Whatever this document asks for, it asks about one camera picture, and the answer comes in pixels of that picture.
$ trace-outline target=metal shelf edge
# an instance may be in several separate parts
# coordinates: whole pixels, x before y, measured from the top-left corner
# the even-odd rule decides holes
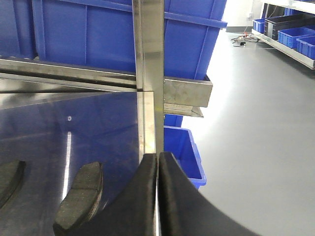
[[[274,47],[275,49],[283,52],[284,54],[288,55],[289,57],[295,59],[296,61],[304,64],[305,66],[307,66],[308,68],[314,70],[315,69],[315,60],[312,60],[310,58],[308,58],[307,56],[291,49],[288,48],[287,46],[255,31],[252,29],[252,34],[255,35],[256,38],[260,39],[261,41],[269,44],[270,46]]]
[[[306,1],[296,1],[292,0],[292,4],[287,4],[286,0],[260,0],[263,3],[275,5],[275,6],[282,6],[298,11],[304,11],[307,13],[315,14],[315,4]]]

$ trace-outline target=blue plastic crate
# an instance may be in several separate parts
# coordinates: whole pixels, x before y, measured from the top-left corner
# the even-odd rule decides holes
[[[297,51],[313,60],[315,60],[315,36],[298,38]]]
[[[297,48],[297,39],[315,35],[315,30],[301,27],[283,29],[278,32],[278,41],[289,48]]]
[[[311,26],[304,26],[305,28],[309,28],[311,30],[315,30],[315,25],[311,25]]]
[[[166,0],[164,73],[204,79],[226,0]],[[135,72],[131,0],[33,0],[41,60]]]
[[[35,57],[32,0],[0,0],[0,55]]]
[[[164,125],[181,127],[183,122],[183,116],[178,115],[165,115]]]
[[[284,9],[284,16],[292,16],[292,15],[297,15],[303,13],[302,11],[297,11],[291,8],[285,8]]]
[[[179,165],[197,189],[207,183],[197,145],[189,129],[165,126],[164,150],[174,154]]]
[[[264,31],[265,31],[265,20],[266,19],[276,18],[276,17],[278,17],[278,16],[253,20],[253,29],[255,31],[258,31],[259,33],[264,33]]]

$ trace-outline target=electrical cable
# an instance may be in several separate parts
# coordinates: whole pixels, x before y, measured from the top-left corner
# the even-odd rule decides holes
[[[276,12],[277,8],[278,8],[278,6],[275,6],[274,11],[271,13],[271,15],[270,15],[269,17],[272,17],[272,15]]]

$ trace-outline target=reflective surface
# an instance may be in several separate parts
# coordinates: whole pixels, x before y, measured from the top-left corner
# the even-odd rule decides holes
[[[58,206],[82,165],[103,163],[102,206],[138,166],[136,93],[45,96],[1,97],[0,163],[26,162],[21,189],[0,210],[1,236],[53,236]]]
[[[136,81],[154,92],[156,151],[164,149],[164,0],[132,0]]]

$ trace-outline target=black curved object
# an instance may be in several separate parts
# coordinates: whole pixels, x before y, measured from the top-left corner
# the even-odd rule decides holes
[[[98,210],[102,191],[102,164],[93,162],[82,166],[57,211],[53,225],[55,236],[64,236],[89,221]]]
[[[156,176],[157,157],[145,154],[137,172],[118,197],[89,222],[67,235],[152,236]]]
[[[257,236],[208,202],[170,152],[159,156],[158,202],[163,236]]]
[[[24,161],[11,161],[0,165],[0,208],[10,199],[23,179]]]

